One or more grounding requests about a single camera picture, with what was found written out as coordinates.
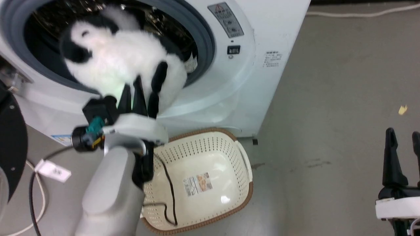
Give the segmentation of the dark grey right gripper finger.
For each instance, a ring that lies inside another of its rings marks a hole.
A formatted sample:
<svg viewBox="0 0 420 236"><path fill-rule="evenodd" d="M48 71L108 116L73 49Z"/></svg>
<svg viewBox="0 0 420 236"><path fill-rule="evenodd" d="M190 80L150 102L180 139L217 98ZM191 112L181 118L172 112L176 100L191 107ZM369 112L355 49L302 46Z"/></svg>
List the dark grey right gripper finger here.
<svg viewBox="0 0 420 236"><path fill-rule="evenodd" d="M393 128L386 130L385 149L384 149L384 165L382 185L385 187L390 186L407 186L408 179L402 173L398 154L398 141Z"/></svg>
<svg viewBox="0 0 420 236"><path fill-rule="evenodd" d="M418 171L420 173L420 133L414 131L411 135L413 151L417 157Z"/></svg>

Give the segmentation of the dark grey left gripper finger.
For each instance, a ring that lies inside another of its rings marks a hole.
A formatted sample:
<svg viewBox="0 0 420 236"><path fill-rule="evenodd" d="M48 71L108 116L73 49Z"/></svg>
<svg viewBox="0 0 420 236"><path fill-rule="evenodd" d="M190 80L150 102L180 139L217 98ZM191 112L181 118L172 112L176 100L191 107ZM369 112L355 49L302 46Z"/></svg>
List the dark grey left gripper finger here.
<svg viewBox="0 0 420 236"><path fill-rule="evenodd" d="M131 87L128 84L124 85L123 91L120 96L120 102L117 105L119 114L126 114L132 112L132 93Z"/></svg>
<svg viewBox="0 0 420 236"><path fill-rule="evenodd" d="M135 114L139 114L142 116L148 116L147 112L147 105L145 102L145 97L142 88L142 81L141 76L137 76L135 82L133 83L134 91L134 98L133 98L133 105L132 105L132 112Z"/></svg>

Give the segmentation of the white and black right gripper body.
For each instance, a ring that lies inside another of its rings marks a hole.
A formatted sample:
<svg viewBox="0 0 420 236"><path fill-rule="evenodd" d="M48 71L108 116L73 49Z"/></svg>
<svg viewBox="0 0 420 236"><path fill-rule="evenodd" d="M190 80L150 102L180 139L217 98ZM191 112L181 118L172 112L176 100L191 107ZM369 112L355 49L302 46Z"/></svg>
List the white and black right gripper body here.
<svg viewBox="0 0 420 236"><path fill-rule="evenodd" d="M420 216L420 190L418 187L383 187L375 201L378 219L417 219Z"/></svg>

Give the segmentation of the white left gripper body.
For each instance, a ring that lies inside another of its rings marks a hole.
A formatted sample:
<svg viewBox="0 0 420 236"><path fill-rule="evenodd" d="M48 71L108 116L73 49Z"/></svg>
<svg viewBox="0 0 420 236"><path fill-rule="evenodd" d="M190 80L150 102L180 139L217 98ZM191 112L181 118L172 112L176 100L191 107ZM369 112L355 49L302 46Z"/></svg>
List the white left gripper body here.
<svg viewBox="0 0 420 236"><path fill-rule="evenodd" d="M118 133L125 136L166 144L169 142L167 129L155 119L135 113L121 114L113 125L104 127L104 134Z"/></svg>

